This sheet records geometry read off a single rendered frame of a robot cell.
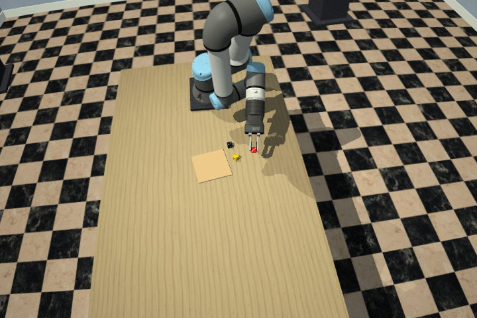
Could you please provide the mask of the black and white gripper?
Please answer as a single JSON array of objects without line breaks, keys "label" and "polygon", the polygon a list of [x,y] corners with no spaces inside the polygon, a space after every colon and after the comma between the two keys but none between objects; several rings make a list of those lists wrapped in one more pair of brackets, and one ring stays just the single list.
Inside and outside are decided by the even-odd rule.
[{"label": "black and white gripper", "polygon": [[257,134],[256,151],[258,151],[258,137],[260,137],[260,134],[264,134],[264,100],[264,89],[253,87],[246,90],[246,124],[244,126],[244,133],[250,137],[249,151],[252,148],[252,134]]}]

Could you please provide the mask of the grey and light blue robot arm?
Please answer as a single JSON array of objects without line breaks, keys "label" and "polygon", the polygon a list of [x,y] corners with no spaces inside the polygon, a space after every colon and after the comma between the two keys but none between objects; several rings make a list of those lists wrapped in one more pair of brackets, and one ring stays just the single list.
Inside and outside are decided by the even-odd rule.
[{"label": "grey and light blue robot arm", "polygon": [[[246,98],[248,88],[265,90],[265,65],[252,62],[248,47],[263,25],[273,20],[270,0],[228,0],[211,10],[203,27],[208,53],[192,64],[192,91],[198,103],[220,110]],[[245,69],[246,77],[233,84],[232,75]]]}]

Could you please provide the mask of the tan flat mat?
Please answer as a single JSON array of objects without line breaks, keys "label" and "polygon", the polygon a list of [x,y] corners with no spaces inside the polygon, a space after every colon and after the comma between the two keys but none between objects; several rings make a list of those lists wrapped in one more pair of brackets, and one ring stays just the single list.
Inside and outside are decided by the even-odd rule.
[{"label": "tan flat mat", "polygon": [[198,183],[232,175],[224,150],[216,150],[191,157]]}]

